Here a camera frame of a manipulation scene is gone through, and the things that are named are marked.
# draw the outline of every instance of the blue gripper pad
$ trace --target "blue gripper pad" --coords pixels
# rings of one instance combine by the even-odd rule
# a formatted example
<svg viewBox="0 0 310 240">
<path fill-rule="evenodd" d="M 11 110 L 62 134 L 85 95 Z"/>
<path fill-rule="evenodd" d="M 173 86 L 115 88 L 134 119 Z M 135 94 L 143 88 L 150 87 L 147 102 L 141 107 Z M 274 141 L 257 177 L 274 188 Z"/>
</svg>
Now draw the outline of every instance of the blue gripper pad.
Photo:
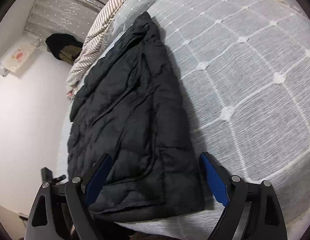
<svg viewBox="0 0 310 240">
<path fill-rule="evenodd" d="M 108 174 L 112 169 L 112 166 L 113 160 L 110 155 L 107 155 L 86 187 L 86 197 L 84 202 L 87 207 L 96 201 L 105 184 Z"/>
<path fill-rule="evenodd" d="M 199 161 L 202 163 L 202 166 L 206 170 L 206 181 L 217 202 L 222 203 L 223 206 L 226 207 L 229 203 L 226 185 L 223 183 L 218 173 L 215 171 L 213 165 L 209 162 L 209 159 L 204 153 L 200 155 Z"/>
</svg>

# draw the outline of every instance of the bolt head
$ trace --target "bolt head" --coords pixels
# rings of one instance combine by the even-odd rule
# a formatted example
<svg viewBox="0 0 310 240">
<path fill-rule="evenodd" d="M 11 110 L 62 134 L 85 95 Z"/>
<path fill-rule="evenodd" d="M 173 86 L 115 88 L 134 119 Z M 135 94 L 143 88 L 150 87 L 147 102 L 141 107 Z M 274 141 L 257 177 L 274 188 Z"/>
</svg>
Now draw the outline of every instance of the bolt head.
<svg viewBox="0 0 310 240">
<path fill-rule="evenodd" d="M 74 177 L 74 178 L 72 179 L 72 182 L 73 182 L 73 183 L 78 183 L 78 182 L 80 182 L 80 177 Z"/>
<path fill-rule="evenodd" d="M 268 180 L 264 180 L 264 185 L 265 185 L 266 187 L 269 187 L 269 186 L 271 185 L 271 183 L 270 183 Z"/>
<path fill-rule="evenodd" d="M 234 175 L 234 176 L 232 176 L 232 181 L 239 182 L 240 181 L 240 177 Z"/>
<path fill-rule="evenodd" d="M 44 182 L 43 184 L 42 184 L 42 188 L 47 188 L 49 186 L 49 183 L 48 182 Z"/>
</svg>

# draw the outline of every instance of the white bedspread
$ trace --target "white bedspread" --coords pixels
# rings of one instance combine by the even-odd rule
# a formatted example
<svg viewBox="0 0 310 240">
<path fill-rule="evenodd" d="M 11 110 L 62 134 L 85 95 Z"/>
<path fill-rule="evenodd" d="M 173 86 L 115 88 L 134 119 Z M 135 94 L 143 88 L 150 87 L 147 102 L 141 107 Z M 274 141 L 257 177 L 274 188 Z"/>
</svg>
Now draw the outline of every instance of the white bedspread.
<svg viewBox="0 0 310 240">
<path fill-rule="evenodd" d="M 208 151 L 246 181 L 271 181 L 289 239 L 299 239 L 310 222 L 300 222 L 310 218 L 309 20 L 272 0 L 127 0 L 108 43 L 145 10 L 162 28 L 197 156 Z M 67 167 L 69 128 L 65 122 L 58 175 Z M 207 239 L 223 206 L 211 195 L 206 199 L 202 212 L 123 225 Z"/>
</svg>

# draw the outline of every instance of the black coat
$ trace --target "black coat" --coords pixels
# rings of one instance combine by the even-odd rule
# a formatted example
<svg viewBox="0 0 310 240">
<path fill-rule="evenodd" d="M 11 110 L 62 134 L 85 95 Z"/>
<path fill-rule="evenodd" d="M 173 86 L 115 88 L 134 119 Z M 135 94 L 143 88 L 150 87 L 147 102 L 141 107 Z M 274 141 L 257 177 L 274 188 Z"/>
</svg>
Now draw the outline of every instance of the black coat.
<svg viewBox="0 0 310 240">
<path fill-rule="evenodd" d="M 178 81 L 147 12 L 90 70 L 70 118 L 70 178 L 103 153 L 115 159 L 91 213 L 129 222 L 203 210 Z"/>
</svg>

